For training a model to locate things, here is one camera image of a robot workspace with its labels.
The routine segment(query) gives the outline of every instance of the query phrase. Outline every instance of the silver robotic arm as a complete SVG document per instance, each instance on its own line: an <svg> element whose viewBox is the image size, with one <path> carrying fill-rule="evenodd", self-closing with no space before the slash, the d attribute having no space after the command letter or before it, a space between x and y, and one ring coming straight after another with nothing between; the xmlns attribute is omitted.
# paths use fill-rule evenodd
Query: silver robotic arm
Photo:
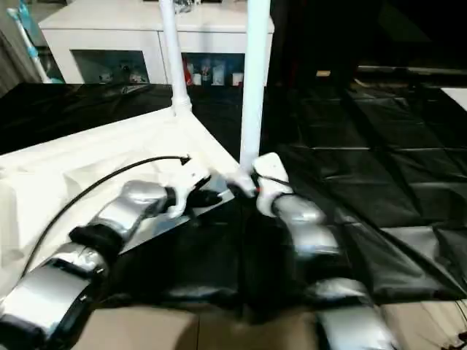
<svg viewBox="0 0 467 350"><path fill-rule="evenodd" d="M318 306L315 314L321 347L330 350L399 349L366 288L351 277L343 251L334 234L323 224L324 213L311 201L293 193L279 157L274 153L259 157L254 169L260 175L258 210L278 218L289 231L296 251L297 270L302 268L301 260L306 260L308 265L315 262L316 269L323 263L336 267L332 276L319 279L308 290Z"/></svg>
<svg viewBox="0 0 467 350"><path fill-rule="evenodd" d="M0 304L0 344L16 349L70 349L79 338L118 254L148 217L183 214L187 196L209 172L186 163L173 187L130 181L84 227L70 232L48 260L29 272Z"/></svg>

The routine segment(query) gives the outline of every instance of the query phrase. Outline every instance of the white pvc pole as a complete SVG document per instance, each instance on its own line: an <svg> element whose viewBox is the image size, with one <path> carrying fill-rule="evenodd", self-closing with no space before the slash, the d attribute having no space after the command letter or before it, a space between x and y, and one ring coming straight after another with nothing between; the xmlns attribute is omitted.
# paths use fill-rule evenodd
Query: white pvc pole
<svg viewBox="0 0 467 350"><path fill-rule="evenodd" d="M248 0L247 54L243 88L240 166L249 171L259 155L266 43L271 0Z"/></svg>
<svg viewBox="0 0 467 350"><path fill-rule="evenodd" d="M163 32L166 37L167 53L169 54L170 75L172 81L172 106L175 114L182 109L191 110L190 98L187 94L185 75L183 74L182 53L178 42L175 9L172 0L160 0L163 20Z"/></svg>
<svg viewBox="0 0 467 350"><path fill-rule="evenodd" d="M20 17L18 14L18 11L16 9L8 9L8 15L12 17L12 19L15 21L15 24L20 32L21 39L23 39L24 44L26 45L26 50L28 51L28 55L32 60L32 63L34 64L34 67L37 70L37 73L39 74L41 81L45 84L50 84L52 83L52 80L45 74L44 67L42 66L41 60L39 58L39 54L35 48L35 46L32 45L31 40L28 38L28 34L26 33L26 30L23 27L23 24L20 21Z"/></svg>

